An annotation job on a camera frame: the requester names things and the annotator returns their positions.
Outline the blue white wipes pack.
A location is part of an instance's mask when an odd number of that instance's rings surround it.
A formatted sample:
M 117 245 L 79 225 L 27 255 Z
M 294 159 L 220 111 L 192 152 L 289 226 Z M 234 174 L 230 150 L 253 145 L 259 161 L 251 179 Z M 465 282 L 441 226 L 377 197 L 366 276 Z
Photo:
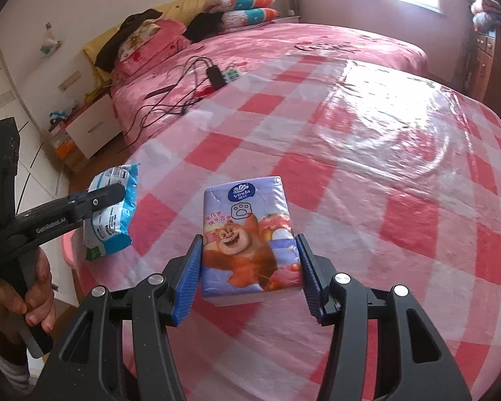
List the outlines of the blue white wipes pack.
M 126 192 L 122 201 L 93 213 L 89 220 L 85 220 L 83 243 L 88 261 L 116 254 L 132 244 L 129 226 L 136 213 L 138 167 L 138 164 L 111 167 L 92 179 L 89 191 L 120 184 Z

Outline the purple bear tissue pack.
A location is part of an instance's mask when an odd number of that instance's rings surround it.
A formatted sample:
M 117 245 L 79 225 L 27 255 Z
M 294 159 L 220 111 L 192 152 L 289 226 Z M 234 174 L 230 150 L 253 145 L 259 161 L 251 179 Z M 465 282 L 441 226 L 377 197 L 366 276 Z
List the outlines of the purple bear tissue pack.
M 303 287 L 299 250 L 282 180 L 265 176 L 203 193 L 202 297 L 248 304 Z

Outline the white nightstand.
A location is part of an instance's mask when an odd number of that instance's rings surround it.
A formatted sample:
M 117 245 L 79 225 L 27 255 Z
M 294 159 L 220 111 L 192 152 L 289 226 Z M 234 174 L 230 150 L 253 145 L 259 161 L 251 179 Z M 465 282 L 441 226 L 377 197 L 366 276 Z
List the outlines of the white nightstand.
M 83 111 L 79 111 L 66 124 L 66 132 L 86 158 L 93 157 L 121 132 L 114 105 L 105 94 Z

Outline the pink checkered tablecloth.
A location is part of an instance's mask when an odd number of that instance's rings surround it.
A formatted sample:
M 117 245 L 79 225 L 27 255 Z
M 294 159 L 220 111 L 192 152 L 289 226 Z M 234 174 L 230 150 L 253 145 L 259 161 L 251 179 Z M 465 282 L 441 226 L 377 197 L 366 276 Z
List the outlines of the pink checkered tablecloth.
M 202 232 L 213 185 L 279 176 L 293 229 L 341 272 L 403 283 L 474 398 L 501 373 L 501 121 L 437 83 L 290 55 L 200 102 L 133 154 L 133 242 L 76 267 L 84 290 L 136 285 Z

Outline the dark brown garment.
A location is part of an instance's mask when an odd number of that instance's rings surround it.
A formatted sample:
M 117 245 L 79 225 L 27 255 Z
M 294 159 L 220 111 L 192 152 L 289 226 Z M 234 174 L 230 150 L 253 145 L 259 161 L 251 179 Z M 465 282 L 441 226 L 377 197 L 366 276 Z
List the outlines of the dark brown garment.
M 127 17 L 123 24 L 120 25 L 118 31 L 104 44 L 98 52 L 95 60 L 95 67 L 111 73 L 115 67 L 118 51 L 123 42 L 137 30 L 143 21 L 155 20 L 162 16 L 163 13 L 153 8 L 149 8 L 142 13 L 133 14 Z

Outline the pink bed with bedspread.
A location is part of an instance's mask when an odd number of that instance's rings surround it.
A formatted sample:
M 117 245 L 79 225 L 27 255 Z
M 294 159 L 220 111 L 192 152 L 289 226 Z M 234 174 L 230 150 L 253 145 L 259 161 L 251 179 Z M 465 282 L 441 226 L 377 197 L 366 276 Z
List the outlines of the pink bed with bedspread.
M 324 24 L 262 24 L 190 43 L 130 77 L 112 75 L 111 97 L 126 144 L 139 148 L 191 106 L 194 96 L 205 94 L 209 66 L 223 70 L 234 65 L 246 74 L 293 52 L 329 53 L 414 75 L 428 73 L 422 48 L 379 33 Z

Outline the floral pillow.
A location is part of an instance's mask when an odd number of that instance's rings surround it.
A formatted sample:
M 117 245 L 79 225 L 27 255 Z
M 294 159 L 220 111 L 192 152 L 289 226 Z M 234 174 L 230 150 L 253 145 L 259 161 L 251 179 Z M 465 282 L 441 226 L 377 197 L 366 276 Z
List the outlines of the floral pillow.
M 154 20 L 145 20 L 121 43 L 118 49 L 118 61 L 124 61 L 144 44 L 149 42 L 160 30 Z

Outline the black power adapter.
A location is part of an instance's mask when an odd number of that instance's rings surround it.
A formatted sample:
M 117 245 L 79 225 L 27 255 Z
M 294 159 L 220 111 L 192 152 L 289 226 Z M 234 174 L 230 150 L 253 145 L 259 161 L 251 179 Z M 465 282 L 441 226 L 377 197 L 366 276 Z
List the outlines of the black power adapter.
M 227 84 L 220 68 L 217 65 L 209 66 L 206 69 L 206 76 L 211 84 L 211 88 L 215 91 L 218 91 Z

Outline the white power strip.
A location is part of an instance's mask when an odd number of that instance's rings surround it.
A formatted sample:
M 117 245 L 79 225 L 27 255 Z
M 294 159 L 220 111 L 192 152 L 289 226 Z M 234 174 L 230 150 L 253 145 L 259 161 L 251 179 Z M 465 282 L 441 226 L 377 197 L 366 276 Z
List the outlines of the white power strip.
M 221 71 L 224 81 L 229 84 L 238 80 L 243 76 L 243 73 L 237 66 L 229 66 Z

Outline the black garment by pillows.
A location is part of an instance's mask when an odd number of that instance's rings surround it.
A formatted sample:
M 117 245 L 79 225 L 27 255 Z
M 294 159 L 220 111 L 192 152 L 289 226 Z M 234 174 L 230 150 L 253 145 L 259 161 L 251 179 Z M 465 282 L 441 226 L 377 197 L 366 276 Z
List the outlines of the black garment by pillows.
M 201 42 L 224 30 L 223 13 L 200 13 L 188 24 L 183 36 L 191 43 Z

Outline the brown wooden cabinet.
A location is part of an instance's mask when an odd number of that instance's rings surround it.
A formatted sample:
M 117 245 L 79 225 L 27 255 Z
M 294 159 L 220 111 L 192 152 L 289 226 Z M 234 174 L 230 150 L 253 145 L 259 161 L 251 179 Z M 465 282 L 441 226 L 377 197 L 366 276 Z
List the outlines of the brown wooden cabinet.
M 501 26 L 476 34 L 470 96 L 501 119 Z

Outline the lower cartoon bolster pillow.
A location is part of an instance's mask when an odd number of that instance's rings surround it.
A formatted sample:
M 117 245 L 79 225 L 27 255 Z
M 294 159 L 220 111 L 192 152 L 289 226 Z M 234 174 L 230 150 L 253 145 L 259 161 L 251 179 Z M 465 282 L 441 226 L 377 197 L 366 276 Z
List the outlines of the lower cartoon bolster pillow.
M 279 12 L 276 9 L 265 7 L 225 12 L 221 20 L 225 29 L 233 29 L 263 24 L 278 17 Z

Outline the cartoon bolster pillow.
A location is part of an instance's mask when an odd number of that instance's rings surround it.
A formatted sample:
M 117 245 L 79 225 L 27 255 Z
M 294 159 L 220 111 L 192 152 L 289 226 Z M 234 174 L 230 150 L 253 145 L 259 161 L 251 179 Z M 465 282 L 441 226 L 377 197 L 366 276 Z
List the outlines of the cartoon bolster pillow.
M 233 29 L 263 24 L 278 17 L 279 12 L 276 9 L 265 7 L 225 12 L 221 20 L 225 29 Z
M 276 0 L 207 0 L 202 11 L 207 14 L 225 13 L 230 11 L 251 10 L 265 8 L 274 4 Z

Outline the upper cartoon bolster pillow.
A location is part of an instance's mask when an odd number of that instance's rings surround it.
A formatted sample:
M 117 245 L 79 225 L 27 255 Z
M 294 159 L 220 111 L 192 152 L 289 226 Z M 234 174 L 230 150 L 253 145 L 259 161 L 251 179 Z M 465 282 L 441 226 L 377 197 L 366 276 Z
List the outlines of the upper cartoon bolster pillow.
M 276 0 L 207 0 L 202 11 L 207 14 L 225 13 L 230 11 L 251 10 L 265 8 L 274 4 Z

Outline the folded blankets on cabinet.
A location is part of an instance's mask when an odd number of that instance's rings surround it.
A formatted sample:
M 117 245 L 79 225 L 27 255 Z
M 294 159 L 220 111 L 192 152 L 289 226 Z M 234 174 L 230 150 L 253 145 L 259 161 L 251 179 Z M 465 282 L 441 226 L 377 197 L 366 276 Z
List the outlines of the folded blankets on cabinet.
M 488 33 L 501 26 L 501 5 L 495 0 L 475 0 L 471 4 L 473 29 Z

